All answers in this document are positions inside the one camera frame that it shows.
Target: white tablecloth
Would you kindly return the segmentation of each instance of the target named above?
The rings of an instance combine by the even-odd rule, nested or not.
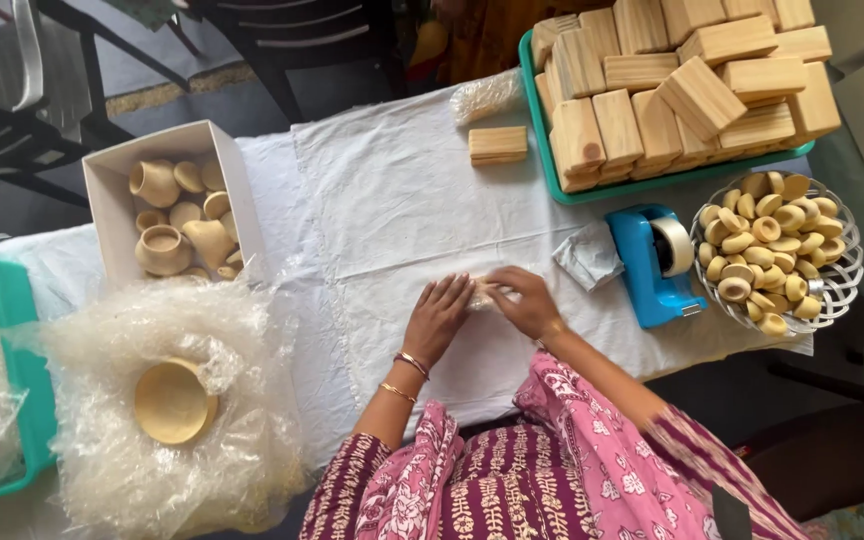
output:
[[[450,92],[360,108],[291,133],[237,139],[268,264],[284,273],[284,287],[294,293],[300,324],[293,380],[317,463],[327,462],[352,429],[402,341],[422,286],[449,272],[520,264],[546,276],[569,324],[642,379],[748,349],[811,354],[810,337],[770,340],[714,304],[643,330],[621,279],[589,295],[551,261],[562,240],[612,210],[658,202],[690,222],[728,178],[563,206],[546,192],[531,133],[526,161],[470,166],[467,133],[455,129],[446,110]],[[523,124],[531,123],[519,111],[476,127]],[[6,240],[0,258],[29,269],[42,320],[100,295],[102,262],[91,225]],[[533,347],[496,314],[477,314],[466,326],[422,397],[440,399],[467,425],[512,409]],[[28,537],[19,528],[30,531],[17,524],[16,534],[1,536]],[[53,525],[34,529],[43,538],[55,532]]]

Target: clay bowl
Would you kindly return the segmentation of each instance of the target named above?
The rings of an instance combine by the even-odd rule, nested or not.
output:
[[[173,356],[146,370],[135,385],[135,420],[162,444],[178,445],[204,435],[219,408],[199,382],[199,366]]]

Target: blue tape dispenser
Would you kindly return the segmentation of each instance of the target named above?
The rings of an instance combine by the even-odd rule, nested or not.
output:
[[[606,215],[622,280],[642,328],[699,313],[709,306],[695,296],[689,271],[695,251],[675,212],[662,204],[638,204]]]

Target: bracelet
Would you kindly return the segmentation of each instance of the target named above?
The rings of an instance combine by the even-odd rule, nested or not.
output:
[[[548,350],[548,347],[546,347],[546,341],[558,337],[559,334],[567,331],[568,329],[569,327],[566,326],[566,323],[563,322],[562,319],[556,319],[549,323],[542,336],[538,339],[535,339],[535,343],[538,343],[538,346],[542,349]]]
[[[396,387],[392,386],[391,384],[387,384],[387,383],[383,382],[383,383],[379,384],[379,387],[385,388],[386,390],[390,391],[392,394],[395,394],[395,395],[397,395],[397,396],[403,397],[403,398],[409,400],[409,401],[412,402],[412,403],[416,403],[416,399],[415,399],[415,398],[413,398],[412,396],[406,394],[405,392],[403,392],[403,391],[400,390],[399,388],[396,388]]]
[[[395,362],[395,361],[408,362],[408,363],[412,364],[412,367],[414,367],[415,369],[418,370],[418,373],[421,373],[422,376],[425,377],[425,380],[426,380],[426,381],[429,380],[429,370],[426,369],[426,366],[424,366],[423,364],[419,363],[417,360],[415,360],[415,359],[414,359],[412,356],[410,356],[409,354],[406,354],[405,352],[402,352],[402,351],[400,350],[400,351],[395,355],[395,358],[393,358],[391,361],[392,361],[392,362]]]

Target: teal tray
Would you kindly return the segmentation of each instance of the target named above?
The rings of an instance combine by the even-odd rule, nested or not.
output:
[[[610,183],[601,187],[593,187],[584,191],[575,193],[566,193],[559,186],[559,173],[555,168],[555,161],[552,158],[552,149],[549,146],[548,131],[546,130],[545,112],[543,106],[539,102],[539,92],[536,91],[536,68],[532,63],[532,30],[528,30],[522,35],[522,39],[518,42],[518,58],[522,63],[522,78],[525,84],[525,95],[529,101],[529,113],[532,115],[532,126],[535,131],[535,140],[538,143],[538,154],[542,161],[542,169],[545,171],[545,184],[548,187],[552,198],[564,205],[578,205],[581,203],[589,203],[598,201],[599,199],[607,199],[609,197],[618,197],[627,193],[636,193],[638,191],[653,190],[655,188],[663,188],[672,186],[682,182],[692,180],[701,180],[703,178],[711,178],[716,176],[725,176],[730,173],[735,173],[745,169],[758,166],[767,166],[776,162],[784,162],[786,160],[794,160],[800,156],[809,153],[815,142],[806,142],[798,148],[791,150],[782,150],[779,152],[764,153],[755,157],[740,159],[738,161],[725,161],[715,163],[714,165],[696,167],[694,169],[683,171],[680,173],[657,176],[648,179],[628,179],[617,183]]]
[[[38,320],[25,267],[0,260],[0,329]],[[28,350],[15,350],[5,339],[2,352],[12,389],[29,393],[16,418],[25,474],[0,483],[0,497],[30,485],[43,469],[56,462],[49,450],[49,439],[56,435],[56,398],[45,358]]]

